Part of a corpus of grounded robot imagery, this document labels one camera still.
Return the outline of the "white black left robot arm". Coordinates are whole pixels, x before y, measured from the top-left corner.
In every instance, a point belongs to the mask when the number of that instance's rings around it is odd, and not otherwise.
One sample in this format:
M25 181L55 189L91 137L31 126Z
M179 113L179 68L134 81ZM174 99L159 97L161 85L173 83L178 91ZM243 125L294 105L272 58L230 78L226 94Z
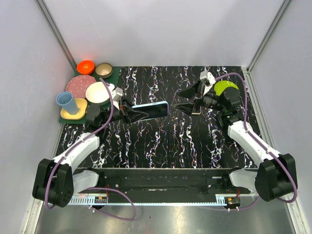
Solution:
M37 167L32 196L44 202L47 209L65 207L72 196L90 188L100 193L105 188L104 179L99 174L86 170L75 174L82 161L100 146L106 126L113 121L123 120L134 123L152 117L146 106L133 106L126 103L107 112L100 112L99 120L89 125L87 132L67 150L53 159L42 159Z

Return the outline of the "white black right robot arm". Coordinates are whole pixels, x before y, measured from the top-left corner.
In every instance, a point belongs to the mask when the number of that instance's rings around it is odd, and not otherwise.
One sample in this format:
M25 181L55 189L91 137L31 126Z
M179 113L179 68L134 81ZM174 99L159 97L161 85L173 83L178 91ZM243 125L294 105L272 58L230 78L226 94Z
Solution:
M247 123L239 111L241 97L239 88L230 81L220 81L215 85L198 81L193 86L177 93L186 98L186 103L174 107L186 115L194 115L202 107L219 112L218 124L228 137L238 143L257 165L257 171L234 168L225 174L221 187L226 193L238 188L246 188L258 193L261 199L269 202L282 200L283 196L293 194L287 200L297 199L297 177L294 157L281 154L261 139Z

